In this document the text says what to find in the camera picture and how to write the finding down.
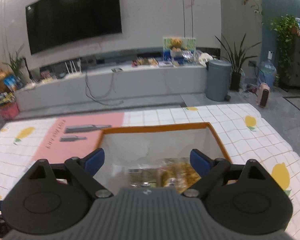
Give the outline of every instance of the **pink basket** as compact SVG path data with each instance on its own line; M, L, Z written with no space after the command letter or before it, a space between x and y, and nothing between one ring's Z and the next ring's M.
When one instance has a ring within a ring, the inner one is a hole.
M8 103L4 106L0 106L0 116L4 120L10 120L19 114L18 105L16 102Z

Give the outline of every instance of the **open box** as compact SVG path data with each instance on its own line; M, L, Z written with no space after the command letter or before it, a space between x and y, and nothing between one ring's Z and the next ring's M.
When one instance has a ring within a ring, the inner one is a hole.
M105 163L94 178L114 194L128 187L128 169L159 165L164 158L189 157L196 148L211 159L230 161L210 123L107 128L97 142Z

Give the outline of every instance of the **snack package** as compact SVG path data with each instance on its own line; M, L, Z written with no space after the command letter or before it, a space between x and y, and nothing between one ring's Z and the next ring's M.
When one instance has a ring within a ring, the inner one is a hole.
M158 65L158 62L154 57L148 58L148 62L150 65Z
M142 170L129 169L129 178L131 187L141 187L142 184Z
M162 187L177 188L178 159L169 158L169 159L164 159L163 162L164 164L161 172Z
M17 90L16 80L14 79L13 75L6 77L3 82L11 92L15 92Z
M180 173L186 181L186 189L196 183L201 177L198 173L192 168L189 163L189 158L181 158L179 163Z
M142 169L142 187L157 187L158 169L145 168Z
M194 55L193 55L193 53L191 53L191 51L183 50L182 56L186 62L190 62L190 63L194 62Z
M4 106L7 103L14 103L15 99L12 93L4 92L0 94L0 106Z
M51 77L49 70L45 70L45 71L40 72L40 75L42 76L43 79L47 79L47 78Z
M182 57L182 50L181 49L172 48L170 50L170 55L171 55L171 58Z
M149 62L148 62L147 58L138 57L137 64L138 65L149 65Z

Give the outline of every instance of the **white wall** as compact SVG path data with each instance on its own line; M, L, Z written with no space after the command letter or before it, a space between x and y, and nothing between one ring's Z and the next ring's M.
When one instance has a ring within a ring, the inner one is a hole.
M0 0L0 62L23 43L22 55L30 69L69 58L123 49L162 45L163 36L184 35L182 0L120 0L122 34L68 43L31 55L25 7L37 0ZM197 46L219 48L220 0L192 0ZM185 0L186 36L192 36L191 0Z
M262 0L255 1L262 11ZM243 0L221 0L222 34L232 49L234 42L237 47L240 46L245 33L247 34L243 46L245 48L262 41L262 16L254 12L254 8L251 8L252 5L255 5L253 0L249 0L246 5L243 4ZM259 64L261 44L249 50L247 56L252 55L258 56L251 60L255 60ZM221 56L228 58L228 54L223 48L221 48ZM248 62L247 60L243 64L242 69L246 78L255 78L255 70L248 66Z

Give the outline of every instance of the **plant pot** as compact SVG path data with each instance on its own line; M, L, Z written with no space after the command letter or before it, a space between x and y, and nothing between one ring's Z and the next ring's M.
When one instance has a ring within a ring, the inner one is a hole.
M239 91L240 79L241 79L240 72L232 72L230 90Z

